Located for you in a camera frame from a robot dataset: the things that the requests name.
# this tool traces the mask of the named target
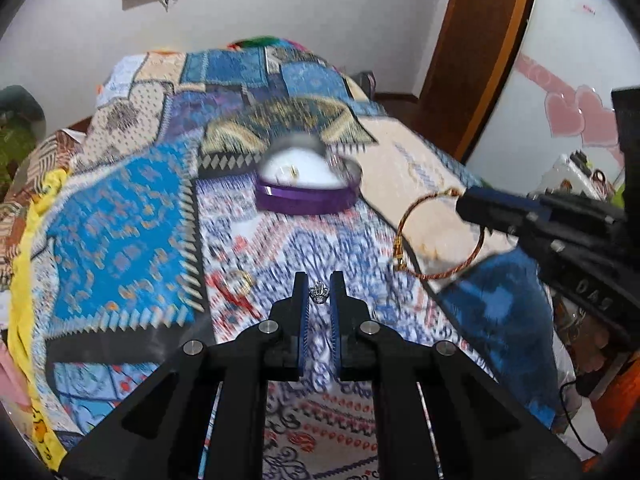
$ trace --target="pink heart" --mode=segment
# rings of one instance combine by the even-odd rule
[[[588,86],[580,86],[575,92],[578,107],[584,117],[583,146],[615,146],[618,128],[613,110],[602,106],[602,99]]]
[[[545,111],[554,137],[578,135],[584,128],[584,118],[578,107],[567,104],[560,94],[549,92],[546,95]]]

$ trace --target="yellow fabric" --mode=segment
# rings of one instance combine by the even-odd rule
[[[31,301],[31,245],[44,214],[58,196],[65,183],[65,170],[47,173],[44,189],[48,191],[35,197],[27,213],[26,227],[20,241],[20,255],[14,260],[14,278],[11,282],[11,309],[9,311],[8,347],[15,364],[24,372],[28,382],[28,392],[33,406],[33,428],[31,439],[49,468],[57,471],[62,457],[66,454],[46,417],[35,386],[31,367],[31,341],[34,312]]]

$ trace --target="silver screw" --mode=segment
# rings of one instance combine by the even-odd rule
[[[267,319],[258,325],[258,330],[264,334],[273,334],[278,329],[278,323],[273,319]]]
[[[192,339],[191,341],[187,341],[184,345],[182,345],[182,351],[187,355],[198,355],[202,352],[204,345],[198,341],[197,339]]]
[[[551,247],[551,250],[556,253],[561,253],[562,251],[564,251],[564,244],[560,240],[554,240],[553,242],[551,242],[551,245],[549,245],[549,247]]]
[[[374,335],[380,332],[380,325],[375,321],[363,321],[360,324],[360,330],[365,334]]]
[[[451,341],[443,340],[436,343],[436,350],[440,355],[450,356],[456,353],[457,347]]]

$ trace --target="baseboard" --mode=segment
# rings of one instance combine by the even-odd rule
[[[418,98],[415,95],[401,94],[398,92],[376,92],[374,100],[377,101],[378,99],[386,101],[405,101],[407,103],[418,102]]]

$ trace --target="patchwork quilt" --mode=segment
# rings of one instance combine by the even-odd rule
[[[318,136],[358,161],[362,193],[352,209],[307,217],[256,210],[255,165],[289,132]],[[325,283],[342,270],[348,293],[372,316],[414,342],[453,341],[550,422],[550,307],[530,262],[508,262],[512,242],[493,234],[484,244],[480,261],[505,258],[503,267],[489,259],[482,270],[494,277],[491,290],[464,275],[431,283],[449,303],[390,266],[395,227],[414,199],[478,181],[303,47],[274,40],[125,58],[103,85],[70,165],[26,219],[9,334],[29,385],[29,437],[53,469],[181,343],[234,339],[290,294],[300,270]],[[444,269],[475,246],[478,228],[454,206],[429,202],[407,222],[405,256],[414,268]],[[504,265],[510,278],[496,278]],[[220,287],[238,269],[253,281],[243,301]],[[514,292],[522,286],[530,294]],[[542,301],[527,299],[540,294]],[[492,298],[502,302],[501,316]],[[535,337],[522,330],[509,338],[507,325],[530,322],[518,313],[532,304]],[[370,384],[336,379],[328,304],[310,303],[309,330],[302,380],[269,385],[264,478],[375,478]],[[491,330],[504,337],[488,340]],[[544,386],[528,390],[532,379]]]

